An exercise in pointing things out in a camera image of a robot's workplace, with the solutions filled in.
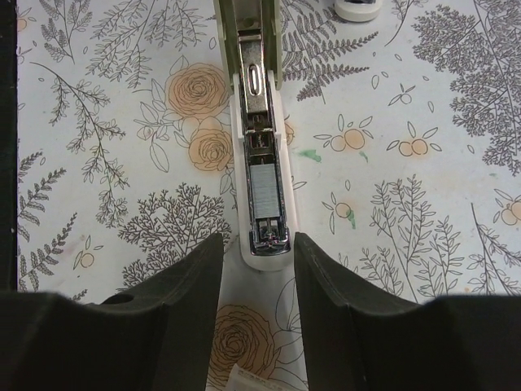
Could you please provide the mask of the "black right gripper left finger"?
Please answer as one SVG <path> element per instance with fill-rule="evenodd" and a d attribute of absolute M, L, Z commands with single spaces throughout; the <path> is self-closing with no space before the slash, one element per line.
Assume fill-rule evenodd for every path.
<path fill-rule="evenodd" d="M 202 390 L 223 238 L 95 305 L 56 293 L 1 295 L 4 390 Z"/>

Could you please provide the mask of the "white staple box sleeve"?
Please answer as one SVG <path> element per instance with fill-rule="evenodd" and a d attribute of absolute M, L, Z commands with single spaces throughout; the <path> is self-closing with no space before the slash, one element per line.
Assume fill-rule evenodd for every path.
<path fill-rule="evenodd" d="M 225 391 L 284 391 L 281 385 L 263 379 L 235 364 L 230 372 Z"/>

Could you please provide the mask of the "beige green stapler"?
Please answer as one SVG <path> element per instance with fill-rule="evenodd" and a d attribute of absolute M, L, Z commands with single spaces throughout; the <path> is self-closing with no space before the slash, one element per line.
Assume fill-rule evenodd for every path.
<path fill-rule="evenodd" d="M 225 390 L 235 364 L 281 385 L 309 386 L 294 274 L 298 230 L 282 84 L 276 1 L 217 1 L 221 58 L 230 86 L 238 233 L 225 254 L 207 387 Z M 279 217 L 255 219 L 250 167 L 274 164 Z"/>

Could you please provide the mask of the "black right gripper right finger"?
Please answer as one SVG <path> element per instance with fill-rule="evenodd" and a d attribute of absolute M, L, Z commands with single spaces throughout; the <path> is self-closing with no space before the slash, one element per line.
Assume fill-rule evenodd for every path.
<path fill-rule="evenodd" d="M 517 390 L 520 299 L 394 296 L 298 233 L 294 269 L 311 390 Z"/>

